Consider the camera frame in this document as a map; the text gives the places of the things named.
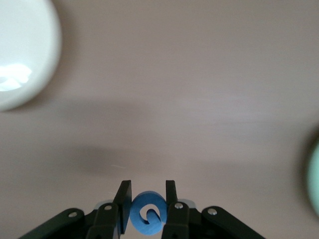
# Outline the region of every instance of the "gray tabletop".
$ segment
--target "gray tabletop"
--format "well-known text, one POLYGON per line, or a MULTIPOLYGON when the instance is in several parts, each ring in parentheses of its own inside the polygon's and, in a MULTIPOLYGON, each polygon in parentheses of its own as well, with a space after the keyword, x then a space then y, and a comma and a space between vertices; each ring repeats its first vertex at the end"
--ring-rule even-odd
MULTIPOLYGON (((54 0, 61 61, 0 113, 1 238, 122 180, 176 181, 269 239, 316 239, 303 183, 319 126, 317 0, 54 0)), ((124 239, 144 238, 129 222, 124 239)))

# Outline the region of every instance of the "screw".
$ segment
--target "screw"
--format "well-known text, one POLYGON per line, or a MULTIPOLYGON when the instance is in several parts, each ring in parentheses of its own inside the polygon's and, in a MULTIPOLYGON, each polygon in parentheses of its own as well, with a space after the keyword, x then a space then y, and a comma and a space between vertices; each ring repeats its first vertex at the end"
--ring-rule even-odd
POLYGON ((182 203, 176 203, 175 204, 175 208, 176 209, 182 209, 183 208, 183 204, 182 203))
POLYGON ((104 210, 111 210, 112 209, 112 206, 111 205, 107 205, 107 206, 105 206, 105 208, 104 208, 104 210))
POLYGON ((77 215, 78 215, 77 212, 72 212, 72 213, 69 214, 69 217, 73 218, 73 217, 76 217, 77 215))
POLYGON ((217 214, 217 211, 213 208, 208 209, 208 214, 215 216, 217 214))

